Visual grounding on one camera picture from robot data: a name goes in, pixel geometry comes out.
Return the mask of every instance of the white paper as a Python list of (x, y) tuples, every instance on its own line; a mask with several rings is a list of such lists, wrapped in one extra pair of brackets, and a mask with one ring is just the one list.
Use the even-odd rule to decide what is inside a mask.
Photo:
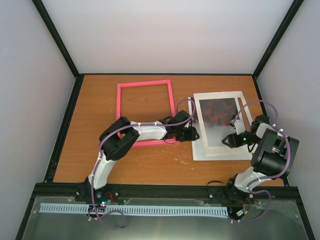
[[(246, 145), (237, 147), (237, 148), (229, 148), (228, 146), (221, 144), (221, 140), (224, 137), (226, 137), (228, 134), (234, 133), (235, 130), (229, 126), (219, 126), (219, 125), (213, 126), (212, 124), (204, 121), (203, 116), (210, 116), (211, 113), (203, 112), (200, 104), (201, 100), (205, 101), (205, 100), (218, 100), (218, 99), (236, 99), (235, 102), (237, 103), (238, 98), (241, 99), (243, 105), (246, 104), (246, 100), (242, 91), (225, 91), (225, 92), (209, 92), (209, 93), (194, 94), (197, 117), (199, 121), (199, 127), (202, 135), (202, 141), (203, 141), (206, 156), (249, 154), (249, 151)], [(244, 111), (247, 115), (248, 121), (251, 123), (253, 119), (251, 117), (249, 108), (246, 106), (244, 108)]]
[[(188, 111), (192, 113), (192, 104), (188, 101)], [(205, 146), (203, 144), (202, 135), (199, 123), (193, 122), (192, 125), (195, 127), (200, 138), (196, 141), (192, 141), (192, 156), (194, 161), (221, 161), (221, 160), (251, 160), (252, 154), (231, 154), (231, 155), (219, 155), (219, 156), (206, 156)]]

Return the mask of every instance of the red wire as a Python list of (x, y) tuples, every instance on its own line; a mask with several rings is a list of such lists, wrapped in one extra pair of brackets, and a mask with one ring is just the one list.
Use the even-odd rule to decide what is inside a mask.
[(251, 202), (250, 202), (249, 198), (246, 198), (246, 200), (248, 201), (249, 207), (250, 207), (251, 206)]
[(109, 195), (110, 195), (111, 203), (113, 203), (113, 202), (114, 202), (114, 198), (112, 197), (111, 192), (107, 191), (106, 193), (104, 193), (104, 194), (103, 194), (103, 196), (105, 196), (105, 195), (107, 195), (107, 194), (109, 194)]

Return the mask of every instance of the pink rectangular frame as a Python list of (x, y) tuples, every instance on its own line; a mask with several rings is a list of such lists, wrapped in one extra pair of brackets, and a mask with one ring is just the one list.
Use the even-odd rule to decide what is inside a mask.
[[(121, 116), (120, 115), (121, 114), (121, 88), (160, 85), (160, 84), (167, 84), (168, 86), (171, 115), (172, 117), (174, 117), (176, 115), (174, 96), (172, 93), (171, 81), (168, 79), (168, 80), (157, 80), (157, 81), (137, 81), (137, 82), (118, 83), (116, 88), (116, 120), (118, 120)], [(141, 147), (141, 146), (154, 146), (154, 145), (174, 144), (174, 143), (179, 143), (179, 141), (177, 142), (175, 139), (167, 139), (166, 141), (164, 140), (137, 141), (133, 144), (133, 146)]]

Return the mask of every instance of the tabletop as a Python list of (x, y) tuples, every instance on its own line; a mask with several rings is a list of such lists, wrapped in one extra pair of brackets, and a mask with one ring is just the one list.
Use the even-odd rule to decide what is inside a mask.
[[(99, 136), (116, 120), (117, 84), (171, 80), (174, 103), (194, 93), (242, 91), (247, 102), (258, 99), (251, 76), (240, 75), (85, 75), (54, 182), (83, 182), (97, 157)], [(187, 111), (187, 104), (179, 110)], [(259, 103), (249, 106), (254, 119)], [(124, 87), (121, 115), (130, 121), (153, 122), (171, 115), (167, 85)], [(244, 172), (250, 160), (194, 161), (190, 142), (133, 147), (114, 165), (107, 182), (113, 184), (206, 185), (227, 182)], [(281, 179), (265, 186), (283, 186)]]

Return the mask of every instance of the white wall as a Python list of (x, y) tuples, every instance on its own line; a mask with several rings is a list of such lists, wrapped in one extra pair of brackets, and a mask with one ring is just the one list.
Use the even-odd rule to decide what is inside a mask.
[(0, 239), (14, 239), (42, 182), (74, 84), (31, 0), (0, 7)]
[(300, 140), (288, 179), (298, 186), (316, 239), (320, 239), (319, 23), (320, 1), (304, 1), (258, 78), (262, 98), (279, 111), (278, 126)]
[(44, 0), (81, 73), (252, 74), (293, 0)]

